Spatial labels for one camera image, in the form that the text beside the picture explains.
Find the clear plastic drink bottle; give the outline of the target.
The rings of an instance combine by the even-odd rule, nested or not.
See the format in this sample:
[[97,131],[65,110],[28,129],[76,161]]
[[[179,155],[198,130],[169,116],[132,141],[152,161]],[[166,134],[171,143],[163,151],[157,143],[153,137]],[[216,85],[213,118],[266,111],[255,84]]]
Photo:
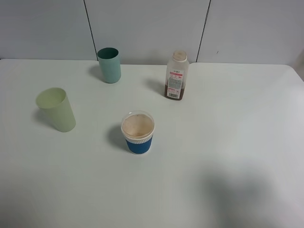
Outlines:
[[174,51],[166,69],[165,97],[173,100],[181,100],[183,98],[189,65],[185,51]]

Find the blue sleeved paper cup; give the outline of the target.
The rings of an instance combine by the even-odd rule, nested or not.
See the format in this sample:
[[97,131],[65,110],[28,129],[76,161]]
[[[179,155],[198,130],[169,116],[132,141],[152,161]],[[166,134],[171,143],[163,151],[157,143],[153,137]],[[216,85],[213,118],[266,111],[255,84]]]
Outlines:
[[134,154],[144,154],[151,147],[155,130],[153,117],[144,111],[132,111],[121,121],[121,132],[129,150]]

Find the teal plastic cup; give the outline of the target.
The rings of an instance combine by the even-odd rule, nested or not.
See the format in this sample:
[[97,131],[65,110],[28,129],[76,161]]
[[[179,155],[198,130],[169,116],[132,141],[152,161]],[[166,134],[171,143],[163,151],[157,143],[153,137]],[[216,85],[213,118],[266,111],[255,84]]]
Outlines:
[[102,80],[113,84],[121,78],[119,51],[113,47],[106,47],[97,52],[98,63],[102,73]]

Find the light green plastic cup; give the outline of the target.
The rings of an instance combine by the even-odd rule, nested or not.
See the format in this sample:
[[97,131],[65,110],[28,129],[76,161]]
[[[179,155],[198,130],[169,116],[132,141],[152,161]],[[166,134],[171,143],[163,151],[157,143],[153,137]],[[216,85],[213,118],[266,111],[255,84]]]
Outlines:
[[76,126],[76,120],[64,89],[53,87],[42,91],[36,98],[36,105],[60,132],[69,132]]

